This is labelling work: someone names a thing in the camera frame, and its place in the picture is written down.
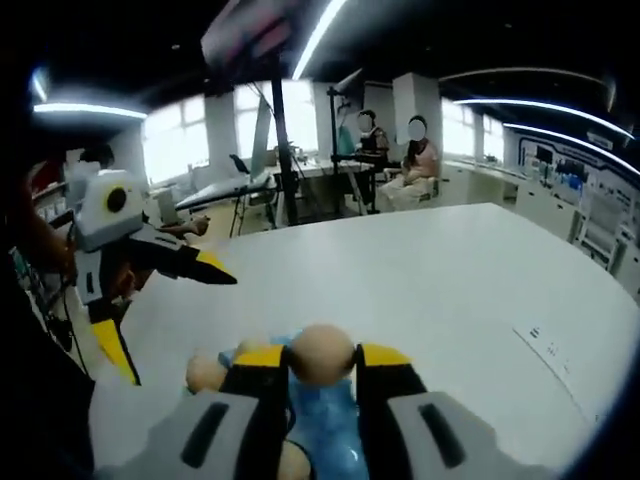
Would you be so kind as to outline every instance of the window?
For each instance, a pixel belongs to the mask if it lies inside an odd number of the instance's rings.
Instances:
[[[475,145],[473,111],[442,99],[442,149],[445,153],[473,157]]]
[[[237,87],[234,92],[236,140],[238,155],[241,158],[251,158],[253,154],[253,139],[260,103],[258,89],[262,91],[269,105],[273,105],[271,83],[243,85]],[[289,141],[307,152],[317,151],[318,126],[311,82],[284,80],[282,96]],[[271,149],[276,145],[278,145],[276,124],[272,118],[267,148]]]
[[[189,165],[208,165],[204,96],[183,100],[149,115],[142,125],[142,147],[151,185],[186,174]]]
[[[504,161],[504,129],[502,123],[495,118],[482,119],[484,125],[484,155],[492,155],[498,162]]]

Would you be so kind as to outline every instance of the white table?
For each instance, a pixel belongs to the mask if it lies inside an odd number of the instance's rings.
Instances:
[[[358,210],[362,215],[367,215],[367,207],[362,201],[362,195],[360,193],[360,189],[358,188],[358,183],[356,182],[355,174],[360,172],[366,172],[373,165],[368,163],[356,162],[354,160],[345,160],[339,163],[338,165],[338,173],[346,174],[349,178],[349,183],[351,183],[351,188],[356,195],[358,202]],[[318,178],[323,177],[325,175],[333,175],[333,162],[328,159],[309,159],[306,163],[299,163],[299,165],[293,163],[291,165],[291,169],[304,176],[304,178]],[[275,167],[267,167],[267,172],[269,172],[274,177],[282,174],[282,168],[280,164]],[[276,226],[278,228],[284,227],[284,192],[278,192],[278,198],[276,200]]]
[[[532,222],[490,204],[357,217],[233,239],[218,252],[236,286],[154,274],[123,334],[143,386],[105,365],[91,409],[98,466],[144,447],[179,403],[188,358],[257,332],[314,322],[396,347],[430,390],[490,423],[500,448],[562,468],[596,429],[514,333],[550,325],[573,359],[578,401],[609,404],[636,347],[640,311],[605,271]]]

